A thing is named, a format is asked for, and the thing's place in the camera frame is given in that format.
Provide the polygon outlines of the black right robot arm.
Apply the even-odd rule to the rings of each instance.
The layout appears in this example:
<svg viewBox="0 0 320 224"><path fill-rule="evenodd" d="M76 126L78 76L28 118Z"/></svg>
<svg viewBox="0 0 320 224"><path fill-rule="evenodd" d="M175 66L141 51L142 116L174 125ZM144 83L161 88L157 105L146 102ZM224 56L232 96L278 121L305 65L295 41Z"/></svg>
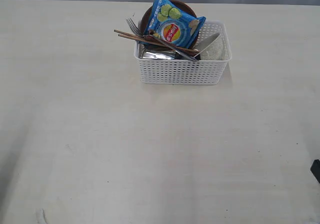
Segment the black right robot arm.
<svg viewBox="0 0 320 224"><path fill-rule="evenodd" d="M311 173L316 178L318 183L320 183L320 160L315 159L310 168Z"/></svg>

